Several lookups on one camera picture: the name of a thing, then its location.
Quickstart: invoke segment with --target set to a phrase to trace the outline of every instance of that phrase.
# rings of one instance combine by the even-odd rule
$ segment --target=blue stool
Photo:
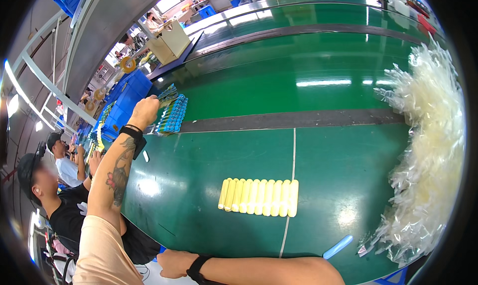
[[[214,9],[213,9],[211,6],[209,6],[209,5],[206,5],[206,6],[202,7],[202,8],[200,8],[200,9],[198,10],[198,12],[199,12],[199,14],[201,15],[201,17],[202,17],[203,19],[208,18],[208,17],[213,16],[213,15],[216,14],[216,12],[214,11]]]
[[[375,283],[378,283],[378,284],[381,284],[381,285],[405,285],[405,276],[407,275],[407,268],[408,267],[404,267],[403,269],[397,271],[397,272],[394,272],[392,273],[390,276],[384,278],[384,279],[378,279],[378,280],[375,280],[374,282]],[[394,277],[395,275],[399,274],[400,272],[402,272],[402,274],[400,275],[400,280],[398,280],[397,283],[394,283],[394,282],[390,282],[389,280]]]

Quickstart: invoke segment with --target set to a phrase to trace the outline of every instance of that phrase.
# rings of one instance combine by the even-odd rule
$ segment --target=black t-shirt
[[[88,190],[80,184],[58,194],[60,207],[50,217],[50,225],[60,242],[71,252],[79,253],[83,220],[87,215]],[[121,239],[125,252],[134,264],[146,264],[159,253],[160,245],[124,216],[126,232]]]

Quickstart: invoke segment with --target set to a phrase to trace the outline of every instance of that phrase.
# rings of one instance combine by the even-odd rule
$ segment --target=tattoo
[[[113,189],[114,204],[117,207],[121,207],[123,203],[124,191],[128,184],[131,159],[136,149],[134,139],[131,137],[128,137],[121,145],[125,147],[126,150],[118,157],[113,173],[109,172],[108,179],[106,180],[106,184],[110,186],[110,189]]]

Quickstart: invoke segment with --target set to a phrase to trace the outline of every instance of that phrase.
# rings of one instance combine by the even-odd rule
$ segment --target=white t-shirt
[[[55,161],[58,169],[58,175],[71,187],[77,187],[83,181],[78,180],[78,166],[72,162],[68,157],[63,157]]]

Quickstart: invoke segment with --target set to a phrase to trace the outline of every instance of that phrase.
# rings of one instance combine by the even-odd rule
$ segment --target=row of blue objects
[[[156,126],[157,135],[167,135],[178,133],[181,129],[181,123],[186,114],[188,98],[180,94],[173,104],[170,104],[161,115],[161,120]]]

